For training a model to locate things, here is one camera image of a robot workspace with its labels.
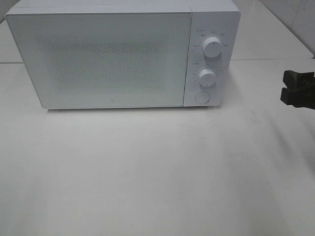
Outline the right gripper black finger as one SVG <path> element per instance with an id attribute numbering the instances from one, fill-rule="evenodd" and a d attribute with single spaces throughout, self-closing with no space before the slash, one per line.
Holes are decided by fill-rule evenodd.
<path id="1" fill-rule="evenodd" d="M 294 90 L 282 88 L 280 100 L 295 108 L 314 108 L 315 107 L 315 89 Z"/>
<path id="2" fill-rule="evenodd" d="M 314 90 L 315 89 L 315 73 L 306 72 L 298 73 L 292 70 L 286 70 L 283 74 L 284 89 L 291 90 Z"/>

